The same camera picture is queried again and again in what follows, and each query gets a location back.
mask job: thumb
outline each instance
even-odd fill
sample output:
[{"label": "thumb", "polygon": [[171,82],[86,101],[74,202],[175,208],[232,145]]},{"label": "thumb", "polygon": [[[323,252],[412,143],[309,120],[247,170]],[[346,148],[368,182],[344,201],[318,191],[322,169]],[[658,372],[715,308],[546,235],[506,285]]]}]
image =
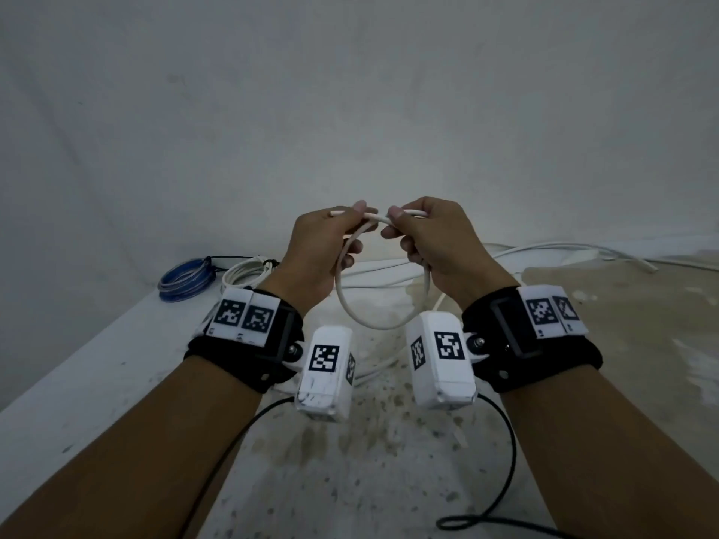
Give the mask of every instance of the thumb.
[{"label": "thumb", "polygon": [[357,200],[351,208],[345,211],[341,216],[337,216],[337,223],[342,230],[347,232],[352,227],[356,227],[362,223],[364,212],[367,210],[366,200]]},{"label": "thumb", "polygon": [[391,206],[387,212],[387,215],[392,221],[392,225],[397,227],[397,229],[402,234],[406,234],[407,236],[414,236],[417,226],[417,219],[410,216],[408,213],[405,212],[405,210],[398,206]]}]

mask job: white box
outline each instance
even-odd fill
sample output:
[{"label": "white box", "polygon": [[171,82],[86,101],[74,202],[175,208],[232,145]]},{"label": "white box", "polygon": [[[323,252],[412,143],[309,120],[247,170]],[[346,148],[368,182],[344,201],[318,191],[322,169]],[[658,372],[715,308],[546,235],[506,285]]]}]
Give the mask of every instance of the white box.
[{"label": "white box", "polygon": [[355,380],[351,343],[349,327],[324,326],[314,332],[295,396],[297,410],[328,422],[349,418]]},{"label": "white box", "polygon": [[477,387],[459,319],[422,312],[405,326],[405,335],[417,405],[444,410],[471,405]]}]

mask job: fingernail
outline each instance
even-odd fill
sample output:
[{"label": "fingernail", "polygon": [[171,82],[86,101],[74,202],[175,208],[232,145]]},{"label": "fingernail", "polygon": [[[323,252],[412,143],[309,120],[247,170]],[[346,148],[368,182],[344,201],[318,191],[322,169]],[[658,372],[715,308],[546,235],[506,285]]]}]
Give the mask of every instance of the fingernail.
[{"label": "fingernail", "polygon": [[404,213],[404,210],[399,206],[390,206],[390,209],[387,210],[387,214],[392,219],[397,219],[397,217],[401,216]]}]

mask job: white backdrop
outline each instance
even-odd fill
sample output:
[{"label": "white backdrop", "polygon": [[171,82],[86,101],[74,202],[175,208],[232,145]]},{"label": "white backdrop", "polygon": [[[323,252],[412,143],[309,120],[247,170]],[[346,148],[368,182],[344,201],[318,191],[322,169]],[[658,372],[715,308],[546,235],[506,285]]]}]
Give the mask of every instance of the white backdrop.
[{"label": "white backdrop", "polygon": [[[715,232],[718,14],[719,0],[0,0],[2,244],[53,265],[21,290],[4,264],[3,304],[52,302],[64,340],[30,346],[25,374],[32,330],[4,326],[0,364],[22,373],[2,397],[169,266],[281,256],[318,207],[440,195],[512,244]],[[102,298],[67,304],[83,292]]]}]

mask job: hand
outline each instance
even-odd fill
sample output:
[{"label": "hand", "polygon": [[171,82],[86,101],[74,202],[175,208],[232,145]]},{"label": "hand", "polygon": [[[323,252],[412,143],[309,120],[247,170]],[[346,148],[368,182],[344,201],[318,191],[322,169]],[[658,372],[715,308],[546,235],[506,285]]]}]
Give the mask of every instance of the hand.
[{"label": "hand", "polygon": [[[345,210],[345,213],[331,217],[332,210]],[[345,235],[354,233],[364,223],[364,212],[377,213],[377,209],[367,207],[367,203],[360,200],[353,207],[336,206],[298,217],[285,258],[258,289],[286,300],[302,316],[307,314],[332,291],[337,257],[345,244]],[[361,251],[362,242],[352,242],[342,260],[342,269],[355,263],[349,253]]]},{"label": "hand", "polygon": [[[412,217],[403,210],[423,210],[428,217]],[[434,284],[463,311],[492,291],[518,285],[487,252],[456,202],[423,197],[402,208],[392,206],[388,215],[394,227],[383,228],[382,237],[404,235],[400,246],[409,260],[426,261]]]}]

